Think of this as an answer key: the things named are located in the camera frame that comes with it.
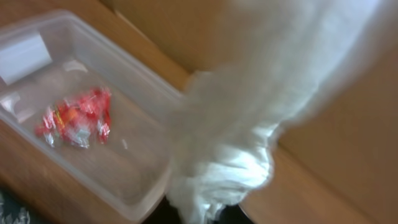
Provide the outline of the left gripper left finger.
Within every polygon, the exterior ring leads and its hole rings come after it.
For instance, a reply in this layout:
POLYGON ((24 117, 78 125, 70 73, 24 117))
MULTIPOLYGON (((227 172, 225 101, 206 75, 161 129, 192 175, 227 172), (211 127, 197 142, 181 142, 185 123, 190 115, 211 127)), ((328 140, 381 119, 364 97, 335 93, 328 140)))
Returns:
POLYGON ((142 224, 182 224, 182 221, 178 210, 164 197, 142 224))

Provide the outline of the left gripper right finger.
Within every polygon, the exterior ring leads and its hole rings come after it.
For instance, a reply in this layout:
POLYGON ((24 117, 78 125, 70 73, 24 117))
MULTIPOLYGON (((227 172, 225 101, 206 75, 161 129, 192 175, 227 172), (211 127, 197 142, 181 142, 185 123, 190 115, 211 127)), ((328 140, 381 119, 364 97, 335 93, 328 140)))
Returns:
POLYGON ((239 205, 225 207, 214 224, 254 224, 239 205))

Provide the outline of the red snack wrapper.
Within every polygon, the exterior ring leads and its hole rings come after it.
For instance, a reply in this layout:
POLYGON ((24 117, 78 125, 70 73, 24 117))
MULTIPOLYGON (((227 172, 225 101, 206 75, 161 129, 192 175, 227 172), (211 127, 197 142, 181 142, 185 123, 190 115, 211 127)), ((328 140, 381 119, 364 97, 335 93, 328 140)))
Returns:
POLYGON ((110 134, 110 104, 111 92, 103 87, 64 98, 46 108, 35 133, 52 147, 61 142, 88 148, 92 139, 104 144, 110 134))

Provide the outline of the white napkin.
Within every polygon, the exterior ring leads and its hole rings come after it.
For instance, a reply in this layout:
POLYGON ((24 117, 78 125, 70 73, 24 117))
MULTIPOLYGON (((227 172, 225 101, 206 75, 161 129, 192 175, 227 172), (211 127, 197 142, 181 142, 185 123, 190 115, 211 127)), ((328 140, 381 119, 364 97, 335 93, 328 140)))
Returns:
POLYGON ((230 1, 212 54, 169 124, 167 198, 210 223, 267 185, 273 146, 352 82, 397 34, 396 1, 230 1))

